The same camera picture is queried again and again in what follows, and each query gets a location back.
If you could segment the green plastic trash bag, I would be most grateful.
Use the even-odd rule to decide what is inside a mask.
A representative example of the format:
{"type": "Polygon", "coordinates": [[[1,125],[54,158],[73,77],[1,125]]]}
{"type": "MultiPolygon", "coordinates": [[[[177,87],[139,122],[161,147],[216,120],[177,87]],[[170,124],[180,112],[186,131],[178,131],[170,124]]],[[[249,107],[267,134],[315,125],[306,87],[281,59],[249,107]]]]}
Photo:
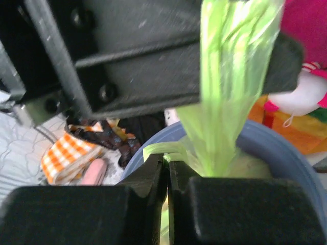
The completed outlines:
{"type": "Polygon", "coordinates": [[[236,141],[263,91],[283,1],[203,1],[200,14],[200,103],[178,107],[186,136],[153,143],[143,159],[163,154],[203,177],[270,178],[268,165],[236,141]]]}

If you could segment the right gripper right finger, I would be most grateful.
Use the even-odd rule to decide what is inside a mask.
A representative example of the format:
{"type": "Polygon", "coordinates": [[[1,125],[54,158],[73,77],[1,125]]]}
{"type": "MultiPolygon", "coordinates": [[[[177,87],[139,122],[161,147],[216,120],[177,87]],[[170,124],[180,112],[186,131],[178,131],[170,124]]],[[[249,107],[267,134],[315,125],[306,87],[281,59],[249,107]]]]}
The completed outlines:
{"type": "Polygon", "coordinates": [[[304,190],[285,179],[204,178],[169,165],[171,244],[326,244],[304,190]]]}

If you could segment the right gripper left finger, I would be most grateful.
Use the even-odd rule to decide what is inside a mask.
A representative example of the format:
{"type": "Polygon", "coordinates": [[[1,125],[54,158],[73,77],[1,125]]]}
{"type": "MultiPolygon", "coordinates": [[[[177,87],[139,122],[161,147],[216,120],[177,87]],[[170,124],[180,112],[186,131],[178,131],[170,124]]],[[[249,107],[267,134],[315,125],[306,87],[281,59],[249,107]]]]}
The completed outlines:
{"type": "Polygon", "coordinates": [[[162,155],[114,186],[26,186],[1,205],[1,244],[159,244],[162,155]]]}

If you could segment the blue plastic trash bin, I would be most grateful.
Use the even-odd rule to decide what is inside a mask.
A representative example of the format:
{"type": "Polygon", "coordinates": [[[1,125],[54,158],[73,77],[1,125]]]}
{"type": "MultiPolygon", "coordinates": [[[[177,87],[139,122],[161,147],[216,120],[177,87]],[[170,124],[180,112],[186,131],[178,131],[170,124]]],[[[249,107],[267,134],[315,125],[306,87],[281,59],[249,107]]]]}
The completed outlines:
{"type": "MultiPolygon", "coordinates": [[[[186,135],[181,123],[177,122],[151,137],[132,157],[122,173],[121,180],[143,164],[143,148],[158,142],[178,141],[186,135]]],[[[278,178],[298,182],[313,203],[323,225],[326,224],[326,190],[305,156],[288,140],[275,131],[248,120],[237,140],[243,151],[264,160],[271,173],[278,178]]]]}

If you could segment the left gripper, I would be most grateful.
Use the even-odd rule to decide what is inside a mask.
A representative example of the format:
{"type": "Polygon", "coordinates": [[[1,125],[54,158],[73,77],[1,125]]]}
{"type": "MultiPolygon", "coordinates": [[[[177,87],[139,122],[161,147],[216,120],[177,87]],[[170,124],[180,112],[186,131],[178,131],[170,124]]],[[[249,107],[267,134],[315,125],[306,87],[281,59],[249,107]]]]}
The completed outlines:
{"type": "Polygon", "coordinates": [[[89,33],[99,1],[1,1],[1,112],[39,125],[66,109],[99,117],[98,85],[83,85],[75,61],[96,52],[89,33]]]}

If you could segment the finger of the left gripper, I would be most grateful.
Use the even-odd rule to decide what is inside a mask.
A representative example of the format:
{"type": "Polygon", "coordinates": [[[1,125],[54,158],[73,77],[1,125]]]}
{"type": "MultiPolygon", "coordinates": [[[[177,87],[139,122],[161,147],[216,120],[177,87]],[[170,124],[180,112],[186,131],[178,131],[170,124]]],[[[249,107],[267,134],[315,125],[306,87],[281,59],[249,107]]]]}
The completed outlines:
{"type": "Polygon", "coordinates": [[[60,1],[58,27],[71,59],[63,86],[81,114],[199,100],[200,1],[60,1]]]}

